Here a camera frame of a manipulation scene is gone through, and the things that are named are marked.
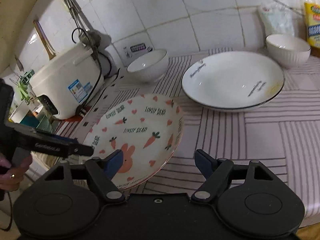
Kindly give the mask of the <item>person left hand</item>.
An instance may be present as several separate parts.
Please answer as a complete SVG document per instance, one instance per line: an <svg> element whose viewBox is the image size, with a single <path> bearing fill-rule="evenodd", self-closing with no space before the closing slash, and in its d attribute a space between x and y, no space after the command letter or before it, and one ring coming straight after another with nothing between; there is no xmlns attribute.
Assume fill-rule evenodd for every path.
<svg viewBox="0 0 320 240"><path fill-rule="evenodd" d="M20 187L20 182L23 181L23 176L29 170L32 162L32 156L29 155L22 160L20 165L12 167L11 163L1 154L1 167L8 168L6 174L1 174L1 190L16 191Z"/></svg>

